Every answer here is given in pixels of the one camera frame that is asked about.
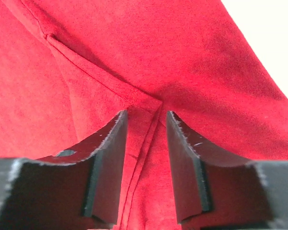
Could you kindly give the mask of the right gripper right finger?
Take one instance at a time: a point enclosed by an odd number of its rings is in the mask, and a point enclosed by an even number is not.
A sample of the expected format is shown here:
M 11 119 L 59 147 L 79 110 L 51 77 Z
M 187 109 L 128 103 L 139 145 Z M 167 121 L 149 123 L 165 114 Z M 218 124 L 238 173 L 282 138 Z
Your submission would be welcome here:
M 233 154 L 172 111 L 166 129 L 176 217 L 184 230 L 288 230 L 288 161 Z

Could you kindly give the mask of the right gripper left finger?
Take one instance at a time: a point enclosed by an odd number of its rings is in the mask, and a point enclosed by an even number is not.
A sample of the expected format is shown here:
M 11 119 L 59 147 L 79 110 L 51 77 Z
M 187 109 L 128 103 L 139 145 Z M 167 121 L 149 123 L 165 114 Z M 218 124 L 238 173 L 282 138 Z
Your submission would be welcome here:
M 118 220 L 128 113 L 56 156 L 0 158 L 0 230 L 111 229 Z

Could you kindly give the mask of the dark red t shirt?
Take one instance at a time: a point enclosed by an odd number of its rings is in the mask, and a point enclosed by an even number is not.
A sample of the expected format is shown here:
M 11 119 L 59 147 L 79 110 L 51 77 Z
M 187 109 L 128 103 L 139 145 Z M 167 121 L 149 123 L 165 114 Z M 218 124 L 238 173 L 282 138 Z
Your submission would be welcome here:
M 219 0 L 0 0 L 0 157 L 41 158 L 126 109 L 119 230 L 177 230 L 166 113 L 288 160 L 288 99 Z

